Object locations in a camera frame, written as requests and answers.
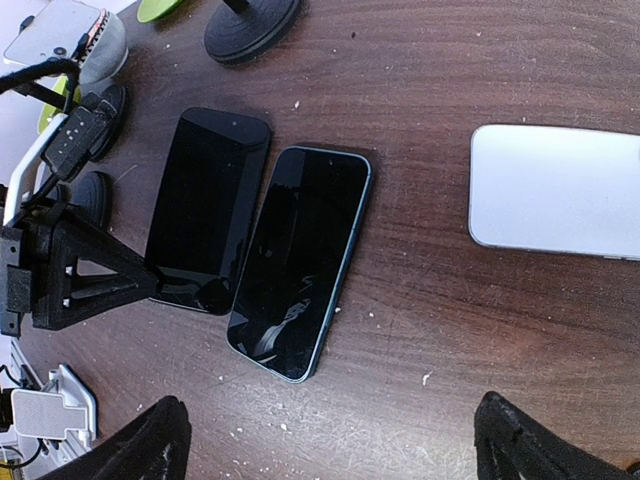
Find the black phone teal edge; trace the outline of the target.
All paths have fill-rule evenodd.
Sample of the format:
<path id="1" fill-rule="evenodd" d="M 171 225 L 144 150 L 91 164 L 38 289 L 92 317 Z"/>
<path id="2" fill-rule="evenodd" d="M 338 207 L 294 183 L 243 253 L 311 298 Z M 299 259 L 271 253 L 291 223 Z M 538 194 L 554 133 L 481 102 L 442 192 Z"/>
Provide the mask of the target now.
<path id="1" fill-rule="evenodd" d="M 291 383 L 313 374 L 372 178 L 361 154 L 308 146 L 281 152 L 229 317 L 234 351 Z"/>

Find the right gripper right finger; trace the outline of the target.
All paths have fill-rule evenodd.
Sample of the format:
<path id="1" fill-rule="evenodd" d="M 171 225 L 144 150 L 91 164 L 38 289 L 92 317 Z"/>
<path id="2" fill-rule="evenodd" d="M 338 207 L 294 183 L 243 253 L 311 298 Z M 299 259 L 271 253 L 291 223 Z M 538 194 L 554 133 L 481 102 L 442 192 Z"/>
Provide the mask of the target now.
<path id="1" fill-rule="evenodd" d="M 497 392 L 474 415 L 479 479 L 637 479 L 639 463 L 618 468 L 566 442 Z"/>

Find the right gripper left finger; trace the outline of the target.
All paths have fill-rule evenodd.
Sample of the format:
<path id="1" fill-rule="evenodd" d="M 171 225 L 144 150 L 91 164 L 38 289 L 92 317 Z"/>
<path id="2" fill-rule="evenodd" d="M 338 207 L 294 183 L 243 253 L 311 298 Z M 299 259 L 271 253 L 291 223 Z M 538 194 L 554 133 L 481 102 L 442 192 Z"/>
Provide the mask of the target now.
<path id="1" fill-rule="evenodd" d="M 165 396 L 108 440 L 45 479 L 184 479 L 192 426 L 184 402 Z"/>

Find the black round-base tall stand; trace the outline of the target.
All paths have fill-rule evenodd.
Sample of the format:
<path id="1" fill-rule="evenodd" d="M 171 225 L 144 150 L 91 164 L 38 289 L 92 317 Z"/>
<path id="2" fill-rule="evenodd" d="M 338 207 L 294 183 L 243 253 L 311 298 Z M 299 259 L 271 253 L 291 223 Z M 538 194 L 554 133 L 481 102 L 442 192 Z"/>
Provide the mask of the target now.
<path id="1" fill-rule="evenodd" d="M 71 204 L 103 230 L 109 227 L 112 203 L 111 178 L 104 172 L 89 172 L 71 188 Z"/>

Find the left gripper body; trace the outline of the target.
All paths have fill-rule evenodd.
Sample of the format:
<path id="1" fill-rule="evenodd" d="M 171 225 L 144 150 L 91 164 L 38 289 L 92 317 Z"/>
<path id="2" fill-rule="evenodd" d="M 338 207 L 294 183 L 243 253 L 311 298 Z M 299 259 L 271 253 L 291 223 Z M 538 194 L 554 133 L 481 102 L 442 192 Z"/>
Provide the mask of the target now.
<path id="1" fill-rule="evenodd" d="M 1 227 L 1 333 L 20 336 L 25 315 L 35 316 L 46 295 L 46 265 L 64 204 L 18 213 Z"/>

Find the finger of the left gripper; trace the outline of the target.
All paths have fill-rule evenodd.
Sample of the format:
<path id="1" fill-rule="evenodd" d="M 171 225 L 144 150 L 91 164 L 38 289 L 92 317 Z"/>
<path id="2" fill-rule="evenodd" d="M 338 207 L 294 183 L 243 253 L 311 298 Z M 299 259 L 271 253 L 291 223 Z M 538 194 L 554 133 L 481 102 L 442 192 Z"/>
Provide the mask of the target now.
<path id="1" fill-rule="evenodd" d="M 156 292 L 144 259 L 79 210 L 46 210 L 33 227 L 35 328 L 59 331 Z"/>

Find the black round-base phone stand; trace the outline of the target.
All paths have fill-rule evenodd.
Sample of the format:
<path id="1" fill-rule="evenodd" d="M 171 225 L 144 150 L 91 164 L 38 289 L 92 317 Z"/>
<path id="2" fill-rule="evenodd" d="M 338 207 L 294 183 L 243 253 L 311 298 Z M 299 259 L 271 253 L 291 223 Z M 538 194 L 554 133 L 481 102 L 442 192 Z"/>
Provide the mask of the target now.
<path id="1" fill-rule="evenodd" d="M 304 5 L 299 0 L 223 1 L 204 31 L 204 47 L 219 64 L 251 61 L 282 40 Z"/>

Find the white smartphone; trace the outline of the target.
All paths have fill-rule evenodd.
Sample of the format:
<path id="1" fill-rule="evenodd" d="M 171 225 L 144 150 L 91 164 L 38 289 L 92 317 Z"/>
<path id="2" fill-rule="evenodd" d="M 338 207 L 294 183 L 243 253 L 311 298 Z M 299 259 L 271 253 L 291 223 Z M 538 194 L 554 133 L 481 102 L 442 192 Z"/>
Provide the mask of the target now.
<path id="1" fill-rule="evenodd" d="M 638 260 L 638 135 L 478 127 L 468 229 L 485 247 Z"/>

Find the black phone front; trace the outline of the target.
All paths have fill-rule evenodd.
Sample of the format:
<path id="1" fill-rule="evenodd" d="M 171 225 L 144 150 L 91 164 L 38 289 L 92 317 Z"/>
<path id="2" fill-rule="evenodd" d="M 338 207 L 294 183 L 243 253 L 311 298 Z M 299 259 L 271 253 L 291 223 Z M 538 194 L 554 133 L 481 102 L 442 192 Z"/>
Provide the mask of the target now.
<path id="1" fill-rule="evenodd" d="M 261 119 L 203 107 L 178 121 L 145 260 L 153 300 L 213 315 L 232 307 L 272 132 Z"/>

